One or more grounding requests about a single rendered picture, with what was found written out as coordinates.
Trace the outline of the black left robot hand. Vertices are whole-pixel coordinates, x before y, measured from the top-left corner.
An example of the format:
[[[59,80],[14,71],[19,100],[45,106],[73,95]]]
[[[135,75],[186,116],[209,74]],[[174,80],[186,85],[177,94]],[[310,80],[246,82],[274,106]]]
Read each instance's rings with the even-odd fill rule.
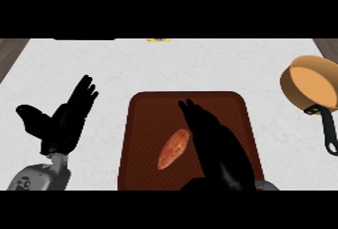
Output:
[[[93,78],[84,75],[63,103],[51,116],[29,105],[19,105],[16,113],[23,122],[25,132],[41,140],[40,153],[66,155],[76,147],[87,115],[91,111],[99,92]]]

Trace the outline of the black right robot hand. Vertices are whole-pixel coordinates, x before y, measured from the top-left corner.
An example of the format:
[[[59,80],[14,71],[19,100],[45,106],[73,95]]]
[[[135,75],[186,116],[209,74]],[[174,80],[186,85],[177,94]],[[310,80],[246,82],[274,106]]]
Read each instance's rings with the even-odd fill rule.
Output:
[[[190,99],[178,101],[193,134],[203,178],[193,178],[181,191],[255,191],[254,169],[242,144],[218,118]]]

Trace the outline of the orange sweet potato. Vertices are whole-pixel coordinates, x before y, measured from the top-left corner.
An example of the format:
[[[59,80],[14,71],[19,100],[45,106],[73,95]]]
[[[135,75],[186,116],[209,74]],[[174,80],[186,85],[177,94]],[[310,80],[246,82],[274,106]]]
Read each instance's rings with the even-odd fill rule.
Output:
[[[186,129],[178,129],[168,138],[158,157],[156,168],[159,170],[165,169],[180,157],[186,150],[189,138],[190,133]]]

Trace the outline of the dark red tray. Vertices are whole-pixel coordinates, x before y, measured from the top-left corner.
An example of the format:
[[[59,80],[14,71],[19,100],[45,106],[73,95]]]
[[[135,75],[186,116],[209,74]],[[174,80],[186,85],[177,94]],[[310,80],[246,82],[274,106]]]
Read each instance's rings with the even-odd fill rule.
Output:
[[[127,115],[118,176],[121,191],[175,191],[203,175],[193,144],[187,145],[168,168],[156,167],[161,149],[172,133],[187,127],[178,108],[184,99],[190,99],[230,128],[249,157],[255,178],[264,179],[240,95],[225,91],[140,92],[131,98]]]

